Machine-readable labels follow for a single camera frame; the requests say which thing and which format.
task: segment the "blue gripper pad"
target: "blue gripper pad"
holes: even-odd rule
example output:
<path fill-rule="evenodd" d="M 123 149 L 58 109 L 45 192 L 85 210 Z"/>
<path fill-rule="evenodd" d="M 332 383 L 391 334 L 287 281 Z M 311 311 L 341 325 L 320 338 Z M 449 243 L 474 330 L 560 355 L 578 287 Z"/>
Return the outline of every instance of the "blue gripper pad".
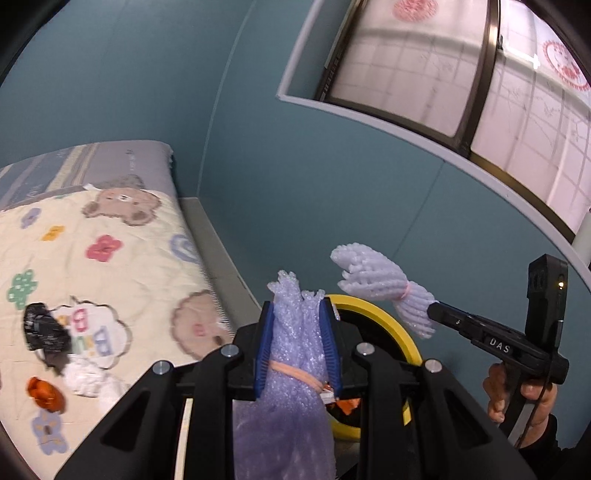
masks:
<path fill-rule="evenodd" d="M 324 349 L 324 361 L 326 362 L 326 371 L 329 375 L 329 384 L 332 387 L 335 397 L 339 398 L 343 390 L 341 380 L 340 356 L 333 332 L 333 323 L 336 323 L 335 313 L 330 299 L 325 298 L 319 306 L 320 336 L 322 337 L 322 347 Z"/>
<path fill-rule="evenodd" d="M 257 398 L 261 397 L 267 381 L 267 371 L 269 370 L 269 360 L 271 359 L 271 343 L 273 341 L 273 324 L 275 323 L 275 314 L 273 314 L 273 304 L 268 303 L 266 312 L 263 312 L 259 322 L 264 322 L 262 327 L 261 339 L 259 341 L 258 352 L 255 360 L 255 382 L 254 391 Z"/>

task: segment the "metal screw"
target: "metal screw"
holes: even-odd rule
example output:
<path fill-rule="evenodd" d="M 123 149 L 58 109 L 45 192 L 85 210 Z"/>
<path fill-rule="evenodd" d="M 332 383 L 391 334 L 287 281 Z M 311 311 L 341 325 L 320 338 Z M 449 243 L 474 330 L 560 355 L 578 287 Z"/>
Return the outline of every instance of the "metal screw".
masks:
<path fill-rule="evenodd" d="M 432 374 L 437 374 L 441 370 L 443 370 L 443 365 L 439 360 L 435 360 L 434 358 L 430 358 L 425 362 L 425 368 L 429 370 Z"/>
<path fill-rule="evenodd" d="M 371 355 L 375 352 L 375 347 L 368 342 L 363 342 L 357 345 L 357 351 L 363 356 Z"/>
<path fill-rule="evenodd" d="M 233 343 L 229 343 L 222 347 L 220 353 L 225 357 L 232 358 L 233 356 L 237 356 L 240 353 L 240 349 Z"/>
<path fill-rule="evenodd" d="M 172 363 L 166 360 L 158 360 L 154 365 L 152 365 L 152 372 L 154 372 L 156 375 L 164 375 L 170 370 L 172 366 Z"/>

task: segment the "teddy bear print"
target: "teddy bear print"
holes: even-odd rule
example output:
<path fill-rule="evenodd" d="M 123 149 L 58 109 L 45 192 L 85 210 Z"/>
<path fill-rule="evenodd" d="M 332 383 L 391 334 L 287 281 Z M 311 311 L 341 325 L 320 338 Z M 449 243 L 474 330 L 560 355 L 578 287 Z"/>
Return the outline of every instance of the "teddy bear print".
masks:
<path fill-rule="evenodd" d="M 82 209 L 87 218 L 100 215 L 121 218 L 123 223 L 140 226 L 156 218 L 154 211 L 160 206 L 160 199 L 149 192 L 130 187 L 102 190 L 93 202 Z"/>
<path fill-rule="evenodd" d="M 232 342 L 230 333 L 219 323 L 210 292 L 191 293 L 173 312 L 171 333 L 183 352 L 196 360 Z"/>

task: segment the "rubber band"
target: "rubber band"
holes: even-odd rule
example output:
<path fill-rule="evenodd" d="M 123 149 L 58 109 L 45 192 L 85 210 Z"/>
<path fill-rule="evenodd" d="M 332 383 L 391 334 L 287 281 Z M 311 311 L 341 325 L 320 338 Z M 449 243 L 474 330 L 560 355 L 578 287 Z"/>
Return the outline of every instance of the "rubber band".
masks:
<path fill-rule="evenodd" d="M 403 301 L 408 296 L 409 293 L 410 293 L 410 282 L 407 282 L 407 286 L 404 289 L 404 292 L 402 292 L 402 295 L 400 295 L 400 297 L 394 301 Z"/>
<path fill-rule="evenodd" d="M 269 360 L 269 368 L 272 368 L 276 372 L 280 372 L 282 374 L 288 375 L 289 377 L 293 377 L 301 382 L 304 382 L 318 394 L 320 394 L 324 389 L 324 385 L 320 380 L 314 377 L 314 375 L 311 375 L 308 372 L 302 370 L 301 368 L 282 364 L 281 362 L 277 362 L 275 360 Z"/>

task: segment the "window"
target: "window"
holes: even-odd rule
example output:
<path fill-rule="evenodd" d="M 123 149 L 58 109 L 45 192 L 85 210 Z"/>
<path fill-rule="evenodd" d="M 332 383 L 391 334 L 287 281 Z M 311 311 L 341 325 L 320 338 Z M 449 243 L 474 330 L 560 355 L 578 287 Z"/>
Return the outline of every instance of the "window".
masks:
<path fill-rule="evenodd" d="M 546 23 L 515 0 L 501 11 L 502 44 L 472 151 L 577 232 L 591 206 L 591 89 Z"/>
<path fill-rule="evenodd" d="M 591 88 L 520 1 L 353 0 L 316 99 L 451 148 L 569 241 L 591 206 Z"/>

